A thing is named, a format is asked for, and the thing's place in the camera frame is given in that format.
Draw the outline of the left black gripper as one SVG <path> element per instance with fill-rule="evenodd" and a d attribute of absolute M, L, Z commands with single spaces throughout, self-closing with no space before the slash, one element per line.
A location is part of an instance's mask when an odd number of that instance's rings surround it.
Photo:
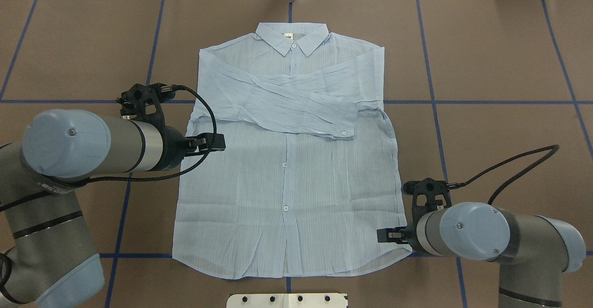
<path fill-rule="evenodd" d="M 185 137 L 171 126 L 164 126 L 160 133 L 163 140 L 160 171 L 177 167 L 184 157 L 201 156 L 226 149 L 225 137 L 220 133 L 201 133 Z"/>

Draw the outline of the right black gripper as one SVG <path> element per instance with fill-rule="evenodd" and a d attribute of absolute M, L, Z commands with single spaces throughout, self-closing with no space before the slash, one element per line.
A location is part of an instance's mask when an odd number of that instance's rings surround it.
<path fill-rule="evenodd" d="M 378 243 L 408 244 L 412 248 L 419 248 L 416 227 L 414 223 L 408 223 L 406 227 L 377 229 Z"/>

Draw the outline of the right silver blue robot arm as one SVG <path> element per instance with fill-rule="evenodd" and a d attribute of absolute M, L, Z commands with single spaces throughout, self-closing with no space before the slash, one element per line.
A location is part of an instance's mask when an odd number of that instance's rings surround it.
<path fill-rule="evenodd" d="M 500 207 L 463 202 L 435 210 L 413 206 L 407 226 L 377 230 L 380 243 L 410 245 L 434 257 L 498 264 L 500 308 L 561 308 L 562 276 L 587 254 L 580 232 L 561 220 L 520 215 Z"/>

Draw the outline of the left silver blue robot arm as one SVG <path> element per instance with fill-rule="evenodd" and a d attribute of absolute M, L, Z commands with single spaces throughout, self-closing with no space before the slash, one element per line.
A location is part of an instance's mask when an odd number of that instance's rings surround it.
<path fill-rule="evenodd" d="M 1 306 L 74 308 L 101 291 L 101 257 L 77 189 L 171 170 L 185 157 L 224 149 L 217 129 L 186 137 L 160 116 L 148 122 L 86 110 L 38 114 L 23 141 L 1 148 L 1 211 L 15 241 L 1 254 Z"/>

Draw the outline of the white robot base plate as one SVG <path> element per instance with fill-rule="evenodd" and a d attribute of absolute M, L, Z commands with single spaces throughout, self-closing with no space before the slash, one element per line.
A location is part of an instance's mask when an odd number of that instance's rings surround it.
<path fill-rule="evenodd" d="M 343 293 L 284 293 L 231 295 L 227 308 L 348 308 Z"/>

